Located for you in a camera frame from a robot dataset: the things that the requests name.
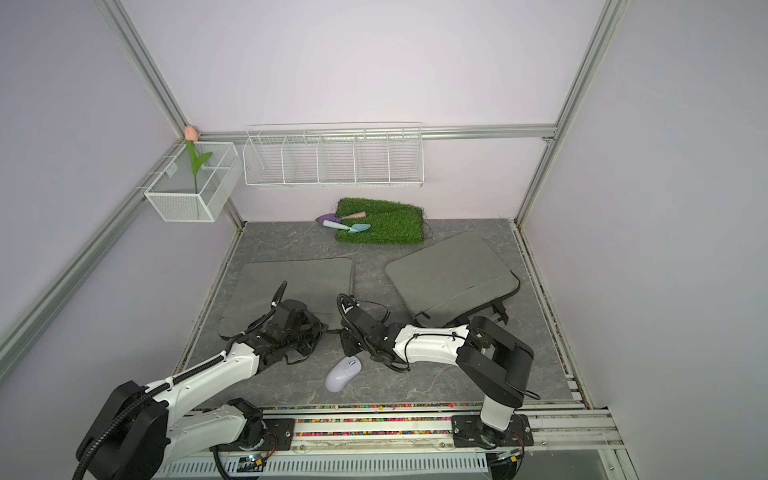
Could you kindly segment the white computer mouse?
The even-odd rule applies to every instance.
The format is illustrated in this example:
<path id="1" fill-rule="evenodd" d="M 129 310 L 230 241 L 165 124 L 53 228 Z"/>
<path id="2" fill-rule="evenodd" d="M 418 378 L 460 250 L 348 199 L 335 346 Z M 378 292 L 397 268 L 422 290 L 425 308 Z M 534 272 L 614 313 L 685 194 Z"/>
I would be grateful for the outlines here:
<path id="1" fill-rule="evenodd" d="M 331 393 L 341 392 L 362 371 L 362 363 L 356 356 L 340 360 L 326 375 L 324 385 Z"/>

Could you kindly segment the grey laptop bag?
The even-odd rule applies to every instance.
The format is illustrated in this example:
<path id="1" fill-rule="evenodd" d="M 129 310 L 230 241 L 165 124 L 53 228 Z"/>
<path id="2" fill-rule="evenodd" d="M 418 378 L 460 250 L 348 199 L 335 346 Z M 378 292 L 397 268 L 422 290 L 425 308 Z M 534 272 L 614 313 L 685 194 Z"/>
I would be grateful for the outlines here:
<path id="1" fill-rule="evenodd" d="M 227 339 L 266 314 L 281 285 L 286 286 L 285 300 L 304 303 L 329 329 L 339 329 L 341 318 L 336 298 L 340 293 L 353 293 L 354 261 L 334 258 L 245 265 L 219 321 L 219 336 Z"/>
<path id="2" fill-rule="evenodd" d="M 490 308 L 507 324 L 504 301 L 521 281 L 477 234 L 465 232 L 385 266 L 416 325 L 448 328 Z"/>

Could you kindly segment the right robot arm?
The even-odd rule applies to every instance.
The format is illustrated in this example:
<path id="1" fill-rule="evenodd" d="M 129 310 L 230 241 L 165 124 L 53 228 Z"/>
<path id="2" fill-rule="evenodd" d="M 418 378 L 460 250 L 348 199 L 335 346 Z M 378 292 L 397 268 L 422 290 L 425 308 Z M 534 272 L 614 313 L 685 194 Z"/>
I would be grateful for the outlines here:
<path id="1" fill-rule="evenodd" d="M 523 340 L 483 316 L 460 326 L 424 328 L 377 320 L 346 294 L 337 296 L 336 305 L 347 356 L 366 352 L 397 373 L 424 362 L 456 366 L 482 391 L 480 413 L 453 420 L 456 446 L 523 450 L 533 444 L 527 418 L 517 413 L 525 399 L 540 398 L 528 389 L 535 354 Z"/>

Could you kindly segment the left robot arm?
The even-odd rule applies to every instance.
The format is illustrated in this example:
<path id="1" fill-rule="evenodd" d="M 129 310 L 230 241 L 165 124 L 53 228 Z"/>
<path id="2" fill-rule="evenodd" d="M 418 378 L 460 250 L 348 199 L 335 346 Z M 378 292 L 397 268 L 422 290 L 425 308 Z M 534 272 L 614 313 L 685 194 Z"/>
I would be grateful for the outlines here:
<path id="1" fill-rule="evenodd" d="M 74 478 L 150 479 L 167 464 L 208 447 L 259 446 L 266 434 L 263 413 L 248 401 L 189 413 L 291 351 L 303 358 L 314 352 L 328 327 L 304 303 L 284 299 L 286 288 L 281 284 L 268 312 L 228 338 L 213 357 L 147 385 L 117 386 L 77 448 Z"/>

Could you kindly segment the teal garden trowel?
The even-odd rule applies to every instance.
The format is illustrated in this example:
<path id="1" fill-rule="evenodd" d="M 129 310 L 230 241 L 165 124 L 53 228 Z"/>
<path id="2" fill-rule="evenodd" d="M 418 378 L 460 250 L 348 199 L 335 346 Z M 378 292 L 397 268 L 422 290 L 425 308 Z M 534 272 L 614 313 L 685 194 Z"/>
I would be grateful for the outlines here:
<path id="1" fill-rule="evenodd" d="M 349 233 L 362 233 L 371 228 L 370 224 L 364 224 L 364 223 L 356 223 L 353 225 L 346 225 L 340 222 L 332 221 L 332 220 L 324 220 L 321 225 L 326 228 L 331 228 L 339 231 L 346 231 Z"/>

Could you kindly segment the green artificial grass mat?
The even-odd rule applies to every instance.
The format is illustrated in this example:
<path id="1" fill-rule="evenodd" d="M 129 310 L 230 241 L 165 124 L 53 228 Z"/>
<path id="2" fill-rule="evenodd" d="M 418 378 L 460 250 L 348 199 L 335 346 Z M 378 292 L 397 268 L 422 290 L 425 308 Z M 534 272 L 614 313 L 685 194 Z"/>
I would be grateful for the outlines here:
<path id="1" fill-rule="evenodd" d="M 338 230 L 337 242 L 373 245 L 414 245 L 426 238 L 424 210 L 411 204 L 365 198 L 342 198 L 336 207 L 342 223 L 368 224 L 360 233 Z"/>

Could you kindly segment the purple pink garden trowel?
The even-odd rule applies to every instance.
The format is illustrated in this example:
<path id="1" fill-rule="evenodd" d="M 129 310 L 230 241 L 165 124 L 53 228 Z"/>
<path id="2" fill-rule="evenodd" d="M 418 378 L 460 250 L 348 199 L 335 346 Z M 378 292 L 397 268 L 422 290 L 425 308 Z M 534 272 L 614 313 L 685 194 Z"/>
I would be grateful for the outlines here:
<path id="1" fill-rule="evenodd" d="M 336 216 L 333 213 L 328 213 L 328 214 L 324 214 L 324 215 L 321 215 L 321 216 L 317 217 L 316 218 L 316 222 L 319 225 L 323 226 L 326 221 L 334 222 L 334 223 L 341 223 L 343 220 L 357 220 L 357 219 L 363 219 L 363 218 L 366 218 L 366 217 L 367 217 L 367 213 L 364 212 L 364 211 L 353 213 L 353 214 L 346 215 L 346 216 Z"/>

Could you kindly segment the small white mesh basket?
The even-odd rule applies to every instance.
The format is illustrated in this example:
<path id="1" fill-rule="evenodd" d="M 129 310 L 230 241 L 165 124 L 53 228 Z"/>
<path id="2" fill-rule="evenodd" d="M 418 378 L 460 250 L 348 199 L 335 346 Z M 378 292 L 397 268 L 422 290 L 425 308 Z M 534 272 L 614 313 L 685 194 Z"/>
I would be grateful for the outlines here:
<path id="1" fill-rule="evenodd" d="M 186 142 L 147 187 L 144 196 L 166 222 L 213 223 L 243 175 L 232 142 Z"/>

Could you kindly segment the pink artificial tulip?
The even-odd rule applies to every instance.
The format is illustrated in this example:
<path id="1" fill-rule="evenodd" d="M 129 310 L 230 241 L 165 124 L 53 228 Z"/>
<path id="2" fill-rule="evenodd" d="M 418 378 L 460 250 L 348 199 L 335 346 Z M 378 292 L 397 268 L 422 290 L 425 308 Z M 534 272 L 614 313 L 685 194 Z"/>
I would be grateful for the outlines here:
<path id="1" fill-rule="evenodd" d="M 195 192 L 199 192 L 197 175 L 202 166 L 211 158 L 211 152 L 198 153 L 195 149 L 195 143 L 199 141 L 197 130 L 192 126 L 184 128 L 184 140 L 187 154 L 190 158 L 190 168 L 193 176 L 193 186 Z"/>

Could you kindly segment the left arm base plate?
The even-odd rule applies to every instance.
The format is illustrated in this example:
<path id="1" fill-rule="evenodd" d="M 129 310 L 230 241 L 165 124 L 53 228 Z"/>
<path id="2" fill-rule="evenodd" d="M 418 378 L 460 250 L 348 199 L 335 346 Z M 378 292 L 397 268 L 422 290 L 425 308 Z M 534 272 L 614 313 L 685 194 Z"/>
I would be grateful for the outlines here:
<path id="1" fill-rule="evenodd" d="M 243 431 L 231 442 L 217 445 L 224 452 L 288 451 L 294 438 L 294 418 L 249 420 Z"/>

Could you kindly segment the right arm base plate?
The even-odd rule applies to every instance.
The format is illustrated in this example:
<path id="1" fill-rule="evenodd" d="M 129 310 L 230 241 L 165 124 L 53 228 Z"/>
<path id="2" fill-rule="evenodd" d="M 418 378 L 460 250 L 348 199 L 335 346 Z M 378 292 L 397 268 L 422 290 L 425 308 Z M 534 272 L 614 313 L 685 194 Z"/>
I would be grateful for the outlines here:
<path id="1" fill-rule="evenodd" d="M 491 450 L 501 447 L 530 447 L 534 445 L 529 419 L 514 414 L 505 430 L 485 425 L 479 415 L 454 415 L 451 433 L 457 448 L 476 447 Z"/>

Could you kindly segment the aluminium front rail frame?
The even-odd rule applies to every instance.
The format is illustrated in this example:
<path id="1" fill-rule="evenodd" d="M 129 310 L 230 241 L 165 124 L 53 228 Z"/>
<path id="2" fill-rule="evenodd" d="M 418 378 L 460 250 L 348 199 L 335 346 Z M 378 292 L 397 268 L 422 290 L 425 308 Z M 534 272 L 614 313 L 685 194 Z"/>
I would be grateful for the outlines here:
<path id="1" fill-rule="evenodd" d="M 263 418 L 294 418 L 294 438 L 288 451 L 224 452 L 208 447 L 167 464 L 152 478 L 233 479 L 219 457 L 255 455 L 258 465 L 273 455 L 370 455 L 474 452 L 486 455 L 486 478 L 524 476 L 522 466 L 575 452 L 596 461 L 598 472 L 608 479 L 634 479 L 636 469 L 606 410 L 581 409 L 572 404 L 535 405 L 517 412 L 529 419 L 534 445 L 521 450 L 457 448 L 451 433 L 454 415 L 478 415 L 475 404 L 372 408 L 271 408 Z"/>

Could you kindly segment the aluminium wall rail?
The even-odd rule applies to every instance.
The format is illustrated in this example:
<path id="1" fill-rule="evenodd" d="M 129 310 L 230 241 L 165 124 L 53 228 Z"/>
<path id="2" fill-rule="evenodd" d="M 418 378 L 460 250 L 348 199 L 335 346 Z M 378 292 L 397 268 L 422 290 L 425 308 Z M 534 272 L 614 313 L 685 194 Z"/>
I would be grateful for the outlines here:
<path id="1" fill-rule="evenodd" d="M 555 124 L 487 124 L 487 125 L 425 125 L 419 122 L 346 122 L 346 123 L 288 123 L 247 125 L 240 130 L 206 131 L 200 134 L 204 141 L 230 141 L 244 143 L 249 137 L 293 136 L 301 139 L 314 137 L 402 136 L 420 134 L 423 140 L 475 140 L 475 139 L 554 139 Z"/>

